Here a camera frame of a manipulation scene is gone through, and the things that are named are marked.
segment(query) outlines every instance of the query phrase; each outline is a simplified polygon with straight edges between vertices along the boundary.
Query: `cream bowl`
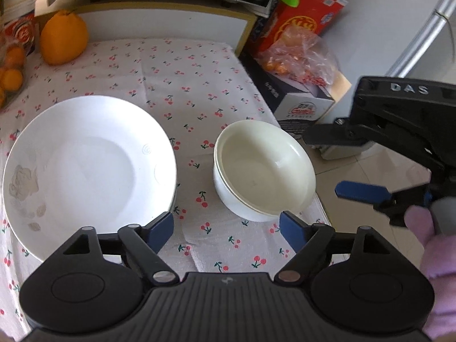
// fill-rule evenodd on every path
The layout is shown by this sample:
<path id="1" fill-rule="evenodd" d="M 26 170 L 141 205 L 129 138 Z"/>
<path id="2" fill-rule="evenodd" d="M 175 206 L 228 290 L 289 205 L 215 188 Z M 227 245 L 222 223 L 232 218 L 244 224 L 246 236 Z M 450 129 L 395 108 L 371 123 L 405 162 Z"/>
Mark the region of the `cream bowl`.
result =
<path id="1" fill-rule="evenodd" d="M 245 120 L 225 128 L 215 143 L 214 183 L 233 213 L 271 221 L 282 211 L 301 211 L 311 203 L 315 172 L 304 149 L 288 133 L 270 123 Z M 223 197 L 221 183 L 226 187 Z M 229 205 L 228 193 L 236 198 Z M 250 211 L 243 209 L 240 215 L 240 205 Z"/>

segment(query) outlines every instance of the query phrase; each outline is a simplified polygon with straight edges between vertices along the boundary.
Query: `box logo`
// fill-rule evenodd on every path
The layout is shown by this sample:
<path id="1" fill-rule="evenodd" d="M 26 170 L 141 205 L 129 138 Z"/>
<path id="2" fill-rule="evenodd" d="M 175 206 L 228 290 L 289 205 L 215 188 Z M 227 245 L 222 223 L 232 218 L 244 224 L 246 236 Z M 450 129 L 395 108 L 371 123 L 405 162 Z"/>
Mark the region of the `box logo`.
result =
<path id="1" fill-rule="evenodd" d="M 300 27 L 307 28 L 311 32 L 315 32 L 316 30 L 316 21 L 312 19 L 311 17 L 305 16 L 305 15 L 298 15 L 295 17 L 292 17 L 288 19 L 285 23 L 283 23 L 279 30 L 276 32 L 274 36 L 274 42 L 277 41 L 280 37 L 280 35 L 285 31 L 285 28 L 287 28 L 289 25 L 297 25 Z"/>
<path id="2" fill-rule="evenodd" d="M 297 106 L 291 108 L 288 114 L 291 116 L 313 116 L 315 115 L 316 106 L 310 101 L 299 103 Z"/>

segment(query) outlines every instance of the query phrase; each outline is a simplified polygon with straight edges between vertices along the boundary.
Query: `pink glove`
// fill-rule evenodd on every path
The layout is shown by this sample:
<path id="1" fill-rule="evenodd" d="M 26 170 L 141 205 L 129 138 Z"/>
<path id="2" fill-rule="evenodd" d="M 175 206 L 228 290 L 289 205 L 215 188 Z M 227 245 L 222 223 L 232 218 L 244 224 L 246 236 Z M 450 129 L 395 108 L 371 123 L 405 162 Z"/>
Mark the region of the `pink glove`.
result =
<path id="1" fill-rule="evenodd" d="M 456 332 L 456 236 L 435 235 L 432 216 L 423 207 L 410 207 L 404 220 L 425 248 L 420 270 L 435 292 L 423 332 L 431 339 Z"/>

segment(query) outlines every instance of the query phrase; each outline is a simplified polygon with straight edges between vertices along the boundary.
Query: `red box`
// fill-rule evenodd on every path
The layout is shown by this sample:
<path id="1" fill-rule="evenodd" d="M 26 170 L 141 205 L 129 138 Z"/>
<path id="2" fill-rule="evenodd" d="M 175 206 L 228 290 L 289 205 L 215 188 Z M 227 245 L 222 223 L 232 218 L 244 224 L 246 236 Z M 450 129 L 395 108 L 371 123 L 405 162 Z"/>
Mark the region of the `red box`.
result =
<path id="1" fill-rule="evenodd" d="M 319 34 L 346 4 L 345 0 L 299 0 L 297 7 L 291 7 L 279 1 L 267 18 L 268 22 L 261 22 L 264 25 L 261 34 L 257 35 L 257 38 L 254 34 L 250 35 L 247 42 L 248 51 L 253 56 L 265 51 L 279 39 L 290 24 L 306 27 L 315 34 Z"/>

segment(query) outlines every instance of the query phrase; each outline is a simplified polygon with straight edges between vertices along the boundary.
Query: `metal screw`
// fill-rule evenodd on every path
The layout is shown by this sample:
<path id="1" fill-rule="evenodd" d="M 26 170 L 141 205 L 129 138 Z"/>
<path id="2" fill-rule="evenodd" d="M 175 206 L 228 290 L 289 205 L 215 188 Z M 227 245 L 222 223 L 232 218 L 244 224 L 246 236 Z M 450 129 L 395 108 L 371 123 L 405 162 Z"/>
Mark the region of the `metal screw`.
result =
<path id="1" fill-rule="evenodd" d="M 284 270 L 279 273 L 279 279 L 287 283 L 294 283 L 301 278 L 301 275 L 294 270 Z"/>
<path id="2" fill-rule="evenodd" d="M 158 283 L 169 283 L 173 281 L 176 276 L 171 271 L 157 271 L 152 275 L 152 278 Z"/>

